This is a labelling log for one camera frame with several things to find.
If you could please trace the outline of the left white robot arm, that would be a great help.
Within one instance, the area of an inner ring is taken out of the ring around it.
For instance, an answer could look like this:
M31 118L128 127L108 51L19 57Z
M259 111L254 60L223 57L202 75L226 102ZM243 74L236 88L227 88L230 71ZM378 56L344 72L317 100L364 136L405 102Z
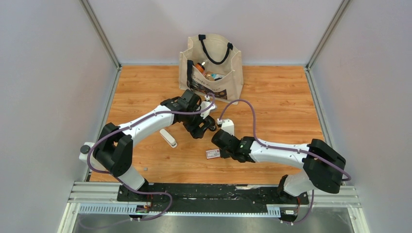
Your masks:
M95 172L110 174L130 190L136 201L148 197L147 180L133 167L133 149L148 136L175 123L182 123L192 138L203 138L207 130L216 130L210 112L217 108L213 93L202 100L191 90L182 96L162 101L149 113L119 126L106 124L97 142L85 142L79 159Z

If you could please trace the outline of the black stapler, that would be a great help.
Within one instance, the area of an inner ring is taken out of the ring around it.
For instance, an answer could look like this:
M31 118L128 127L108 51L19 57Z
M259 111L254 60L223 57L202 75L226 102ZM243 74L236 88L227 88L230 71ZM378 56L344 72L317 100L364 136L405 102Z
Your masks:
M209 129L210 131L214 132L214 131L217 130L217 126L216 126L215 124L213 124L213 125L210 125L210 126L208 127L208 129Z

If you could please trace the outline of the white stapler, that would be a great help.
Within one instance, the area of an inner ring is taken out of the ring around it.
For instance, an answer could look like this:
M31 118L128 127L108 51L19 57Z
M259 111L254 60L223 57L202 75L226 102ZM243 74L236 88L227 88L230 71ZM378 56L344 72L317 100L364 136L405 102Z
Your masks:
M172 147L172 148L176 148L177 147L177 141L176 139L165 129L161 129L160 134L162 136L162 138Z

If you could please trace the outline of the staple box with staples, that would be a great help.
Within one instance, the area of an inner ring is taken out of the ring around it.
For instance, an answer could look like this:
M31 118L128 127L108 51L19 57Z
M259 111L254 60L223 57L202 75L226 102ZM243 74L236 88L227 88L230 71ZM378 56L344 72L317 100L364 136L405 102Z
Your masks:
M206 158L207 159L214 159L214 158L220 158L220 150L219 149L214 149L214 150L207 150L206 151Z

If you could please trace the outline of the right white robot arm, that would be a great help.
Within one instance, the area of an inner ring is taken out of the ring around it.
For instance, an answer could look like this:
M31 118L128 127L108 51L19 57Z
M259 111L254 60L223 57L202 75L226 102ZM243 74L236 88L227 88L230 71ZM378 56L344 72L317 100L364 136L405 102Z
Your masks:
M326 142L313 139L309 144L282 144L245 136L241 139L218 130L211 142L220 150L222 158L240 163L277 163L299 168L295 175L284 175L277 190L283 203L290 203L297 196L310 190L338 194L346 160Z

